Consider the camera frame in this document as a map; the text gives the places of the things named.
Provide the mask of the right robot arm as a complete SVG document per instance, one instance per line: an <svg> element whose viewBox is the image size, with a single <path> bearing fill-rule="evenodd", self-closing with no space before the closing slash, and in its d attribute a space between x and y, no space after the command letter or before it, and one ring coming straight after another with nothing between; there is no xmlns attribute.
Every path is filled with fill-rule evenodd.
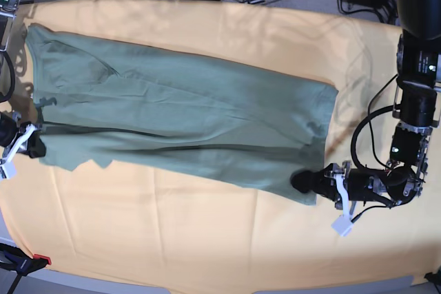
<svg viewBox="0 0 441 294"><path fill-rule="evenodd" d="M1 0L1 65L5 65L9 73L9 87L1 93L1 102L12 98L16 85L16 74L12 59L7 52L12 25L17 17L21 0ZM1 114L1 147L4 148L1 165L9 165L16 154L24 154L30 158L42 158L46 148L40 138L41 126L31 122L19 123L17 117Z"/></svg>

